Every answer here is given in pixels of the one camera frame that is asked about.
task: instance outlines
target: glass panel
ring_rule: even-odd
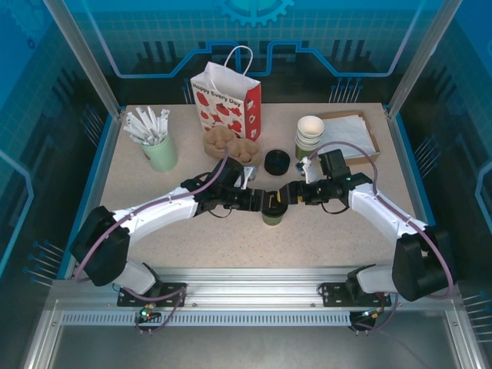
[[[129,105],[192,103],[189,78],[208,61],[223,64],[237,44],[254,52],[249,75],[261,79],[264,102],[388,102],[441,2],[67,4],[118,101]],[[241,55],[232,68],[243,70]]]
[[[108,113],[42,2],[1,2],[0,50],[0,367],[21,367]]]
[[[453,236],[465,297],[492,293],[490,12],[489,2],[463,1],[401,111],[436,223]],[[478,303],[474,317],[490,315],[484,299],[469,303]],[[482,322],[475,331],[490,339],[490,318]]]

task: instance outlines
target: cardboard tray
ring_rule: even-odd
[[[317,117],[320,119],[332,119],[332,118],[342,118],[342,117],[349,117],[351,115],[358,115],[362,119],[364,119],[364,122],[366,124],[367,131],[369,132],[369,137],[371,137],[372,144],[374,145],[374,150],[376,150],[376,153],[369,155],[371,159],[376,161],[377,157],[380,154],[379,151],[379,145],[377,144],[376,138],[373,136],[371,133],[371,126],[369,125],[369,121],[366,118],[366,114],[364,114],[363,111],[356,110],[356,111],[337,111],[337,112],[331,112],[331,113],[322,113],[319,114]],[[360,158],[349,158],[345,159],[345,162],[347,165],[358,165],[358,164],[366,164],[369,161],[364,157]]]

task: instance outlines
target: speckled tabletop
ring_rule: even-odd
[[[108,173],[101,204],[109,210],[162,196],[195,175],[210,171],[217,162],[204,153],[203,132],[194,105],[162,105],[171,111],[169,131],[178,150],[178,165],[168,173],[153,171],[141,149],[121,130]],[[251,188],[276,190],[301,179],[294,169],[294,137],[299,118],[328,111],[362,110],[371,125],[381,155],[378,187],[393,202],[413,214],[400,163],[381,104],[263,104],[262,133],[258,143],[263,156],[273,148],[291,156],[289,172],[281,177],[259,168]],[[355,165],[353,173],[373,176],[371,166]],[[341,208],[338,201],[328,210]],[[216,209],[218,214],[226,210]],[[285,268],[371,264],[390,261],[394,245],[366,219],[353,211],[325,214],[321,207],[292,206],[275,227],[263,223],[261,214],[233,211],[227,219],[210,214],[179,221],[141,239],[129,257],[154,267]]]

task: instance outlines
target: table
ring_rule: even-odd
[[[178,165],[168,173],[157,173],[143,152],[121,130],[108,173],[101,204],[109,210],[128,208],[162,196],[183,180],[210,171],[217,164],[203,149],[203,132],[194,105],[155,105],[156,111],[171,111],[169,131],[178,150]],[[126,112],[134,111],[128,106]],[[258,143],[263,156],[280,148],[291,156],[289,172],[269,175],[261,166],[251,188],[276,190],[301,179],[294,169],[294,137],[299,118],[328,111],[362,110],[369,121],[381,154],[376,161],[378,187],[409,214],[414,214],[381,104],[264,104],[262,133]],[[351,166],[352,173],[372,178],[369,164]],[[328,210],[341,208],[332,201]],[[221,208],[217,214],[227,214]],[[134,261],[152,267],[177,268],[286,268],[373,264],[392,261],[394,245],[366,219],[353,211],[325,214],[321,207],[292,206],[276,227],[263,223],[261,214],[233,211],[227,219],[210,214],[179,221],[162,228],[130,250]]]

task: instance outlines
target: stacked paper cup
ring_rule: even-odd
[[[324,123],[313,115],[303,117],[298,121],[298,133],[295,136],[295,157],[301,160],[311,155],[320,144],[323,137]]]

